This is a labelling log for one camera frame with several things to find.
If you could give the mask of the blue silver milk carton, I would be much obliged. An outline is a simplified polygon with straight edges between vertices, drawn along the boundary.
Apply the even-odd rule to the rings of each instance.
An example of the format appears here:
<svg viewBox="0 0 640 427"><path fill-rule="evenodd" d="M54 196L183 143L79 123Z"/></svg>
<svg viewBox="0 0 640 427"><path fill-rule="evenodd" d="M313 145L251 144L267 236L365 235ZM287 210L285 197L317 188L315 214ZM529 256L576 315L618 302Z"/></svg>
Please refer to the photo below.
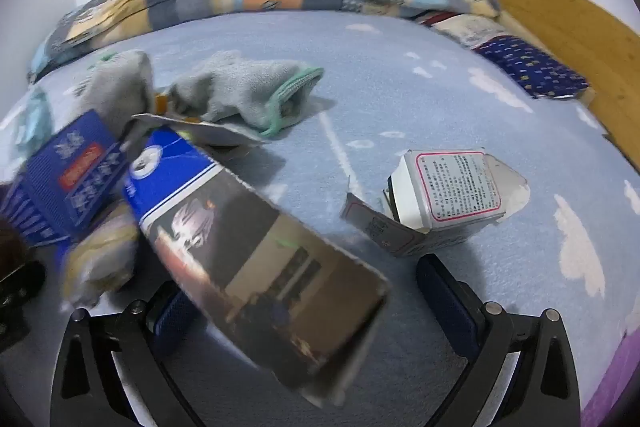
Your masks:
<svg viewBox="0 0 640 427"><path fill-rule="evenodd" d="M383 274L166 127L125 178L139 228L236 352L314 404L341 404L370 348Z"/></svg>

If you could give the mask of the cream patterned pillow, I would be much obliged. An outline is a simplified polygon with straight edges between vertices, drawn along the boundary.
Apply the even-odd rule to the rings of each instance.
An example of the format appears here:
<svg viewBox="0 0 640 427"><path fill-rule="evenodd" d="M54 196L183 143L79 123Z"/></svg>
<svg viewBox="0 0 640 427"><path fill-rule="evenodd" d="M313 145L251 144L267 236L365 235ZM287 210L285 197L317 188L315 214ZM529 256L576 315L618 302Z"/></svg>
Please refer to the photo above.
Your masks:
<svg viewBox="0 0 640 427"><path fill-rule="evenodd" d="M492 39L509 35L506 28L492 18L471 14L448 16L432 23L431 28L470 50L484 46Z"/></svg>

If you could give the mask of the blue tissue pack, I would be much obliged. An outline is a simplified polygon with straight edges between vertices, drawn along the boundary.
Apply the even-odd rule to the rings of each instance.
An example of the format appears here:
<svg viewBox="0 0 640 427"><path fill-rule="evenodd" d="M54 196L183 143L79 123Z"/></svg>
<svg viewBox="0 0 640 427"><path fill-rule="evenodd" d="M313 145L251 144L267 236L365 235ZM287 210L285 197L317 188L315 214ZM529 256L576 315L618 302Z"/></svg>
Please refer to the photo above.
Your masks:
<svg viewBox="0 0 640 427"><path fill-rule="evenodd" d="M119 142L90 109L18 170L2 199L1 217L30 247L77 239L126 167Z"/></svg>

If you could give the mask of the navy dotted pillow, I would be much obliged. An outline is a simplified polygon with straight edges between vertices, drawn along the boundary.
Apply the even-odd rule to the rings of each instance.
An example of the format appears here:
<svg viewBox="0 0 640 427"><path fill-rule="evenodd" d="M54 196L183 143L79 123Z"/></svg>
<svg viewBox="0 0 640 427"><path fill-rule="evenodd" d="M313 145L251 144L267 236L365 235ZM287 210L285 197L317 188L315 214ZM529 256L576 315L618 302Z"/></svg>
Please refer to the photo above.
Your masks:
<svg viewBox="0 0 640 427"><path fill-rule="evenodd" d="M584 76L515 36L492 38L474 51L503 70L532 98L576 98L589 88Z"/></svg>

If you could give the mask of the grey sock green cuff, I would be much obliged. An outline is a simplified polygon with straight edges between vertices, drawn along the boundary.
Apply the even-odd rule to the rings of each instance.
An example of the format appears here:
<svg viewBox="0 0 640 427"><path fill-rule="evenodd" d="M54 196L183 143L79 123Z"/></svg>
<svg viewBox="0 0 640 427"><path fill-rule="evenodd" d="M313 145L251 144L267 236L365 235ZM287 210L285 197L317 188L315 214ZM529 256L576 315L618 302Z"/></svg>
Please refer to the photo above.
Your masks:
<svg viewBox="0 0 640 427"><path fill-rule="evenodd" d="M324 69L295 60L253 60L238 51L216 52L166 91L171 110L221 122L238 117L271 139L304 117Z"/></svg>

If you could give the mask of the wooden headboard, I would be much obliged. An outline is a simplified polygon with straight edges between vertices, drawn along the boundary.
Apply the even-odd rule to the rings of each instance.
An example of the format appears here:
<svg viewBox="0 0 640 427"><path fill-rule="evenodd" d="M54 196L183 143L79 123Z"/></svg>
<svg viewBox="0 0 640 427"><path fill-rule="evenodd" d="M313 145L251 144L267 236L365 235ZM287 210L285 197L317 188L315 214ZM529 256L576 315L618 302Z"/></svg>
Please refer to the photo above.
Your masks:
<svg viewBox="0 0 640 427"><path fill-rule="evenodd" d="M561 62L587 78L591 113L639 165L639 35L589 0L498 0Z"/></svg>

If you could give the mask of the white torn paper carton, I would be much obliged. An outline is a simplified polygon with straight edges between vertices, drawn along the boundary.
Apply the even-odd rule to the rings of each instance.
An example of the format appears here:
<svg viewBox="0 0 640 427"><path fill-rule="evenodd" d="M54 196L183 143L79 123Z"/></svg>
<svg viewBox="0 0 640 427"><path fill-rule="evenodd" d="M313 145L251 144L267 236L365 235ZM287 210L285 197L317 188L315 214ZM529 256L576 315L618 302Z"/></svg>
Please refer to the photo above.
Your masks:
<svg viewBox="0 0 640 427"><path fill-rule="evenodd" d="M387 178L381 210L346 195L341 218L394 257L465 242L529 202L524 176L478 150L408 150Z"/></svg>

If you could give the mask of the light blue face mask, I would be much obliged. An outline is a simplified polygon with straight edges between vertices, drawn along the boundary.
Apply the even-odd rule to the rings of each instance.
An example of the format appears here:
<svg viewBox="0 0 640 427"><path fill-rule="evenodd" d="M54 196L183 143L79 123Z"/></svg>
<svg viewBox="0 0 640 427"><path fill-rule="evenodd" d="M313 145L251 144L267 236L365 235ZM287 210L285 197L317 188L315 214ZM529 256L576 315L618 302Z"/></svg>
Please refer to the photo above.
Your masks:
<svg viewBox="0 0 640 427"><path fill-rule="evenodd" d="M1 169L3 178L13 179L24 162L52 138L53 130L52 109L47 93L39 86L33 87L16 117L9 158Z"/></svg>

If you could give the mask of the blue cloud-print bed blanket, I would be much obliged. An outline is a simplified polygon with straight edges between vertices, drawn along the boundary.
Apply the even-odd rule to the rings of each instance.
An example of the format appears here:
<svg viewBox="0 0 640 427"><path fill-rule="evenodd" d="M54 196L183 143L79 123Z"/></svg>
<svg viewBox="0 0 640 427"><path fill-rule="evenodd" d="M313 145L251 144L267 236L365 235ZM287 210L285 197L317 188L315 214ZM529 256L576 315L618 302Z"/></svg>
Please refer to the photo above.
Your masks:
<svg viewBox="0 0 640 427"><path fill-rule="evenodd" d="M605 425L639 363L639 176L576 101L534 100L491 63L427 28L335 12L236 14L117 45L149 55L159 88L219 51L323 69L304 120L230 168L379 269L390 299L340 407L315 407L197 321L168 359L209 426L421 426L462 372L416 287L411 258L345 223L347 192L378 206L407 150L482 148L524 176L526 206L439 256L484 300L557 309L582 421Z"/></svg>

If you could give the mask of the clear plastic bag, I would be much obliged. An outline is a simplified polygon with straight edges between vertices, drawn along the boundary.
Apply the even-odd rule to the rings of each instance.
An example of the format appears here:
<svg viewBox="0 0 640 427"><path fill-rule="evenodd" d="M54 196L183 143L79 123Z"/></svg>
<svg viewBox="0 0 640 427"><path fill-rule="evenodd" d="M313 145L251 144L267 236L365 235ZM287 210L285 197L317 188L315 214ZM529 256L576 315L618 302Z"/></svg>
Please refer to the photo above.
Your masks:
<svg viewBox="0 0 640 427"><path fill-rule="evenodd" d="M134 274L139 228L129 205L114 202L62 260L61 294L74 308L93 308Z"/></svg>

